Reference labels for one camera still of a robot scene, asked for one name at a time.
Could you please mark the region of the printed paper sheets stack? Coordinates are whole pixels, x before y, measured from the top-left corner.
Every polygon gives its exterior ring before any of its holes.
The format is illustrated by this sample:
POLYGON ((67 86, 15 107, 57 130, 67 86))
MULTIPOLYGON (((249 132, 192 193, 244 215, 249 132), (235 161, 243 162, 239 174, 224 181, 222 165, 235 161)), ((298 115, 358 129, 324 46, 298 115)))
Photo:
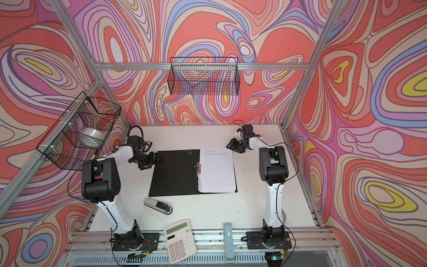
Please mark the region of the printed paper sheets stack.
POLYGON ((227 148, 201 148, 198 174, 200 193, 237 192, 233 152, 227 148))

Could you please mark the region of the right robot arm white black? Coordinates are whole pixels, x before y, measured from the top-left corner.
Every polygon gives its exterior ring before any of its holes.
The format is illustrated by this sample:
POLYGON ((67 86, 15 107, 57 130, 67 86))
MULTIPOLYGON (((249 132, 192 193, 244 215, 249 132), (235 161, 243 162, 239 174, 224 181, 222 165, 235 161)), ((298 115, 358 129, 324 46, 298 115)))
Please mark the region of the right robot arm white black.
POLYGON ((282 193, 284 184, 289 177, 288 161, 284 142, 269 145, 261 137, 246 139, 233 138, 226 148, 237 153, 246 150, 257 152, 259 157, 259 174, 266 185, 266 209, 261 229, 263 242, 271 239, 283 239, 285 236, 282 215, 282 193))

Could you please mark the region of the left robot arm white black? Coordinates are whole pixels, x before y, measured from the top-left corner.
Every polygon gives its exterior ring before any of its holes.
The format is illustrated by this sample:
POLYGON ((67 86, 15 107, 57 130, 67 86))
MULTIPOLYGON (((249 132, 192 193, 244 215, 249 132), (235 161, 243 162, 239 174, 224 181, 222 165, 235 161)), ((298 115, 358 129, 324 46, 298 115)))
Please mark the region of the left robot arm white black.
POLYGON ((145 140, 142 127, 134 125, 129 128, 124 145, 82 165, 81 194, 106 214, 116 238, 131 235, 132 239, 138 239, 140 236, 136 220, 129 214, 120 197, 118 167, 129 163, 136 164, 140 170, 147 170, 160 163, 159 155, 150 151, 151 146, 152 142, 145 140))

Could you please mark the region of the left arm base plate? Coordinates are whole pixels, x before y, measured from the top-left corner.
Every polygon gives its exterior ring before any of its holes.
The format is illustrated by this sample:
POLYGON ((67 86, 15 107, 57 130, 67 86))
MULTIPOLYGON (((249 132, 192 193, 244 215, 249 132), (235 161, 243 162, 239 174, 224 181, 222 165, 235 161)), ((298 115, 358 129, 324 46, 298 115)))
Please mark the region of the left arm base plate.
POLYGON ((159 239, 159 233, 142 233, 140 238, 134 238, 131 236, 125 237, 125 234, 114 234, 113 238, 110 239, 110 242, 112 243, 112 249, 114 252, 153 252, 158 248, 159 239))

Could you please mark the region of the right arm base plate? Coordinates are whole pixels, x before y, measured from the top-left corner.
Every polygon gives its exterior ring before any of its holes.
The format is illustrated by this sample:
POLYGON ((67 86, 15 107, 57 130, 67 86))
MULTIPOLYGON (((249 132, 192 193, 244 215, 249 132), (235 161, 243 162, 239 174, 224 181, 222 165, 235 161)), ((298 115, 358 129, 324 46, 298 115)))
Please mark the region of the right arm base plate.
POLYGON ((241 241, 246 242, 248 249, 261 250, 261 249, 281 249, 288 251, 292 248, 291 239, 287 231, 284 232, 282 237, 264 238, 261 231, 248 231, 246 235, 241 238, 241 241))

